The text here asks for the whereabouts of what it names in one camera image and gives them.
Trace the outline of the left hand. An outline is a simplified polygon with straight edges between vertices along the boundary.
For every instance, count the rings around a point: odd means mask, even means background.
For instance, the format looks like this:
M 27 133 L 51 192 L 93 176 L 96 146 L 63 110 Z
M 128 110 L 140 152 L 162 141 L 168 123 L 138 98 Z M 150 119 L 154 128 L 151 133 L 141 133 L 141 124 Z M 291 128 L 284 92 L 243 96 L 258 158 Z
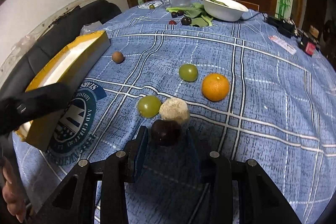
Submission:
M 2 188 L 2 195 L 7 203 L 9 213 L 15 216 L 20 223 L 23 223 L 26 216 L 25 200 L 19 189 L 13 167 L 5 157 L 3 157 L 3 162 L 2 174 L 6 181 Z

